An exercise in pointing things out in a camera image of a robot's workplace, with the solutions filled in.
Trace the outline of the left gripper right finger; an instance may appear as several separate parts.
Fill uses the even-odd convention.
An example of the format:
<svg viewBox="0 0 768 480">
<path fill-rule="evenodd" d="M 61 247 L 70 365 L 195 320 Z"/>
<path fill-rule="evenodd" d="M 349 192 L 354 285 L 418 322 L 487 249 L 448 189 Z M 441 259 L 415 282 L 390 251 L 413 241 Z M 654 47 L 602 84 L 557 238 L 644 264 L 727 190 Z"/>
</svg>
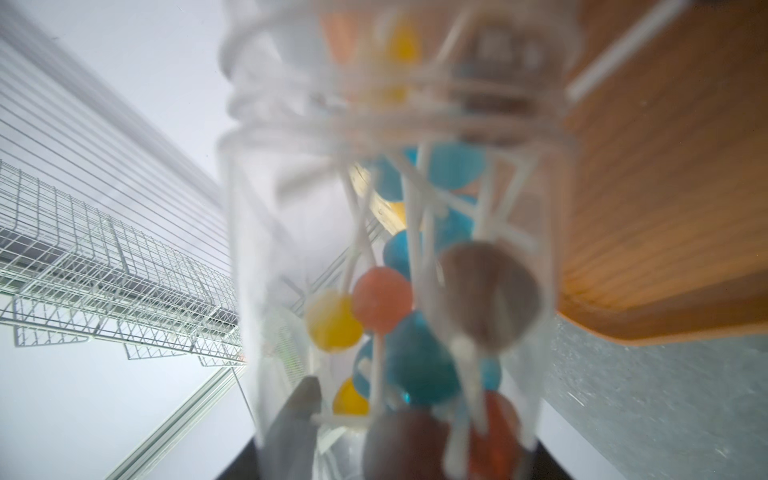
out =
<svg viewBox="0 0 768 480">
<path fill-rule="evenodd" d="M 541 442 L 529 456 L 528 473 L 530 480 L 573 480 Z"/>
</svg>

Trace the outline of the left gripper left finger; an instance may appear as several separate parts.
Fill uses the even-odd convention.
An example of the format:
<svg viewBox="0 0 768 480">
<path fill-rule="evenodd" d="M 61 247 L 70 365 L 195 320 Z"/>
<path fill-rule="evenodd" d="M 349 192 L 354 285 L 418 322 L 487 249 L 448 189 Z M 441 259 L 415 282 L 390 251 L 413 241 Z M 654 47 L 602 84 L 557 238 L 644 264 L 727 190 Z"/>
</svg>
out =
<svg viewBox="0 0 768 480">
<path fill-rule="evenodd" d="M 322 406 L 316 376 L 303 378 L 270 425 L 260 446 L 253 440 L 218 479 L 311 479 Z"/>
</svg>

